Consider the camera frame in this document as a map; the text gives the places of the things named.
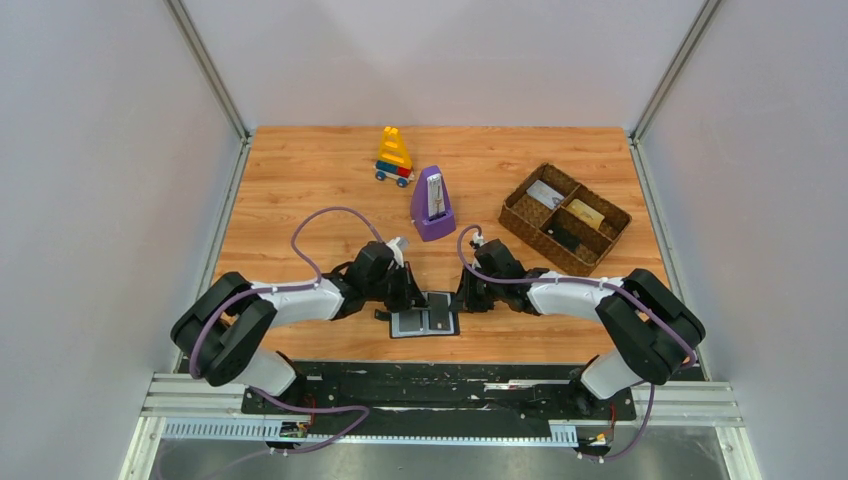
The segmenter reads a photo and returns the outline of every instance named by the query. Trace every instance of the robotic arm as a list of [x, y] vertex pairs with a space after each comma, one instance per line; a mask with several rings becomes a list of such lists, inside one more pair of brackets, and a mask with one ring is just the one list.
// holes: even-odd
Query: robotic arm
[[[475, 249], [472, 268], [492, 281], [463, 268], [451, 305], [454, 311], [486, 312], [500, 300], [517, 312], [571, 315], [604, 325], [615, 348], [592, 359], [571, 382], [574, 403], [584, 414], [598, 400], [643, 381], [665, 384], [687, 357], [678, 341], [659, 325], [640, 318], [622, 291], [648, 307], [690, 348], [704, 338], [698, 318], [647, 270], [636, 269], [618, 278], [566, 277], [543, 268], [525, 270], [500, 240], [484, 243], [475, 234], [471, 246]], [[501, 282], [517, 279], [524, 282]]]
[[294, 383], [297, 373], [282, 354], [259, 348], [267, 331], [302, 320], [338, 320], [362, 310], [366, 301], [381, 301], [391, 312], [425, 308], [424, 298], [408, 262], [403, 260], [406, 239], [369, 242], [354, 261], [343, 263], [309, 288], [295, 284], [248, 282], [237, 272], [221, 276], [180, 318], [171, 340], [191, 355], [204, 323], [229, 299], [256, 291], [232, 303], [226, 314], [231, 325], [214, 319], [203, 339], [198, 373], [212, 386], [243, 383], [279, 396]]

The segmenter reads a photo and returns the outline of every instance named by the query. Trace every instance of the gray floor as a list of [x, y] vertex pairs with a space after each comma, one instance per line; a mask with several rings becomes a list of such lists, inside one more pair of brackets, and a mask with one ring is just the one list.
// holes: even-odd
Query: gray floor
[[[616, 449], [635, 429], [616, 429]], [[199, 479], [264, 448], [239, 441], [163, 443], [162, 476]], [[713, 429], [653, 427], [624, 459], [604, 465], [577, 460], [571, 449], [339, 444], [302, 456], [262, 456], [214, 478], [327, 480], [722, 480], [727, 473]]]

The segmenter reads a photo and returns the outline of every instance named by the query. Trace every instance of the wooden table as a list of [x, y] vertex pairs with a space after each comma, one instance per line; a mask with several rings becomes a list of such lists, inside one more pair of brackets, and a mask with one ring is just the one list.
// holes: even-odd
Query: wooden table
[[[248, 280], [293, 282], [312, 270], [289, 247], [296, 226], [330, 205], [355, 208], [381, 235], [411, 242], [404, 253], [422, 290], [455, 291], [461, 266], [456, 235], [479, 223], [525, 268], [554, 266], [509, 233], [497, 218], [506, 196], [540, 163], [550, 162], [633, 216], [618, 245], [593, 276], [665, 270], [624, 132], [619, 128], [406, 127], [401, 133], [416, 170], [438, 165], [457, 218], [457, 232], [423, 243], [411, 224], [414, 184], [374, 178], [381, 128], [260, 128], [254, 139], [216, 275], [237, 270]], [[306, 227], [298, 245], [322, 268], [352, 260], [372, 237], [354, 216], [329, 213]], [[470, 248], [466, 255], [471, 255]], [[392, 340], [368, 304], [357, 315], [276, 328], [264, 346], [295, 359], [430, 362], [582, 363], [612, 343], [603, 327], [563, 316], [518, 314], [503, 304], [462, 314], [462, 334]]]

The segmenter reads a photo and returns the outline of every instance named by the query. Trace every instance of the white wall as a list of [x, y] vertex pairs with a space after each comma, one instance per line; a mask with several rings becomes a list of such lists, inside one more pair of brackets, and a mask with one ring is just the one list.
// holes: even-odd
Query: white wall
[[768, 480], [844, 478], [848, 4], [728, 0], [645, 142]]
[[630, 128], [702, 1], [185, 3], [251, 128]]
[[112, 479], [237, 154], [164, 2], [0, 3], [0, 477]]

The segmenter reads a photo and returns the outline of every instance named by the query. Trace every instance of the wood grain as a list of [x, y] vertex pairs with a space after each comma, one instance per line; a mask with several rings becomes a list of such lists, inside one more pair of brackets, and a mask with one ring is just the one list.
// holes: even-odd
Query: wood grain
[[[365, 214], [389, 239], [403, 235], [422, 290], [454, 291], [459, 282], [454, 232], [420, 241], [409, 217], [413, 185], [374, 178], [380, 128], [260, 128], [248, 159], [216, 274], [237, 270], [262, 282], [292, 282], [312, 272], [290, 249], [306, 216], [330, 205]], [[500, 238], [526, 268], [553, 265], [497, 222], [504, 198], [540, 163], [550, 162], [633, 216], [619, 244], [594, 276], [647, 268], [665, 281], [660, 254], [624, 132], [619, 128], [405, 127], [416, 170], [438, 165], [461, 229], [479, 223]], [[370, 233], [352, 215], [329, 213], [306, 227], [298, 245], [328, 271], [352, 260]], [[585, 362], [611, 347], [604, 329], [587, 320], [533, 317], [499, 306], [461, 316], [462, 334], [391, 340], [374, 307], [335, 322], [276, 328], [264, 346], [296, 359], [444, 362]]]

